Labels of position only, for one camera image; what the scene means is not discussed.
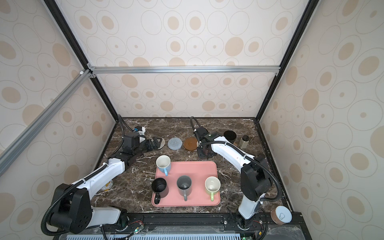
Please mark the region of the light grey woven coaster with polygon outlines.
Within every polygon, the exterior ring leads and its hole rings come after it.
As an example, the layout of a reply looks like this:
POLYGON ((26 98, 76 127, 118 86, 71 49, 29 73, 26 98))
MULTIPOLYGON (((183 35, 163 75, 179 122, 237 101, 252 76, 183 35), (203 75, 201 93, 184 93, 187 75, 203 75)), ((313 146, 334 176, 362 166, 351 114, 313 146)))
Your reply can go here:
POLYGON ((158 149, 161 150, 165 146, 166 142, 164 138, 157 138, 157 140, 158 140, 158 149))

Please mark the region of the brown wooden coaster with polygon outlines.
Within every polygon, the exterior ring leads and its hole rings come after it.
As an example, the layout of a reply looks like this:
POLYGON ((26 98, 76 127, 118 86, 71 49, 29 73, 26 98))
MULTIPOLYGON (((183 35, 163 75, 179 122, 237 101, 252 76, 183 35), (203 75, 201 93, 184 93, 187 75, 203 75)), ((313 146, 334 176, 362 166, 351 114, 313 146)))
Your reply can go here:
POLYGON ((187 138, 184 141, 184 148, 187 151, 195 151, 198 147, 198 140, 195 137, 187 138))

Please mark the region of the blue grey round coaster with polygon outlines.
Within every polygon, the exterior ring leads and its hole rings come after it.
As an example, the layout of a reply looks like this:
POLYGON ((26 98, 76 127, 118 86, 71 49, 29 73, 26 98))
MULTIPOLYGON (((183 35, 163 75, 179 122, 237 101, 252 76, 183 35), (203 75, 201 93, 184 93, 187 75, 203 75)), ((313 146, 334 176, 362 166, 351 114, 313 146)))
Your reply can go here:
POLYGON ((169 149, 176 151, 179 150, 183 145, 183 142, 180 138, 171 138, 168 141, 168 147, 169 149))

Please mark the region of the blue mug white inside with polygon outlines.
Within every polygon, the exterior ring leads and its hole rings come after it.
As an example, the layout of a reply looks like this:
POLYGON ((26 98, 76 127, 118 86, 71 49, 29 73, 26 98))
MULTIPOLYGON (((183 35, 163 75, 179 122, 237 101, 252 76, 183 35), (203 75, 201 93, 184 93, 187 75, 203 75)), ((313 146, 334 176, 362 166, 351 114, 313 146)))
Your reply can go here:
POLYGON ((171 171, 171 159, 167 155, 159 156, 156 160, 157 168, 165 174, 165 176, 168 176, 171 171))

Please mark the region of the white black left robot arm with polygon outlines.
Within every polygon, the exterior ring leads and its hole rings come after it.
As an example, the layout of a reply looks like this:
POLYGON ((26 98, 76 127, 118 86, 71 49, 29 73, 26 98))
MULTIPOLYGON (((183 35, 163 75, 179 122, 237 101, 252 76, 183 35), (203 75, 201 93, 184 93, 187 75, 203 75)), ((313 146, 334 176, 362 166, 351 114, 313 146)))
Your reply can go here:
POLYGON ((107 183, 124 173, 145 153, 164 147, 160 137, 147 138, 146 129, 137 126, 122 133, 120 145, 108 161, 84 178, 72 184, 61 184, 41 221, 41 231, 46 236, 66 233, 79 234, 93 228, 110 225, 117 231, 129 225, 127 210, 119 207, 92 207, 91 199, 107 183))

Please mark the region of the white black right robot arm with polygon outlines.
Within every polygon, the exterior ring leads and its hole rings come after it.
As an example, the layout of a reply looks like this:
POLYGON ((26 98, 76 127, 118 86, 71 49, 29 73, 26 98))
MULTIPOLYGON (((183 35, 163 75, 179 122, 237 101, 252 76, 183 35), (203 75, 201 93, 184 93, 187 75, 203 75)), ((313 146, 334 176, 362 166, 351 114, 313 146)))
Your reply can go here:
POLYGON ((240 228, 248 228, 262 203, 281 199, 283 190, 279 180, 269 170, 265 155, 255 157, 244 152, 224 136, 209 133, 195 117, 190 117, 190 123, 197 139, 199 158, 220 155, 240 172, 243 198, 234 219, 240 228))

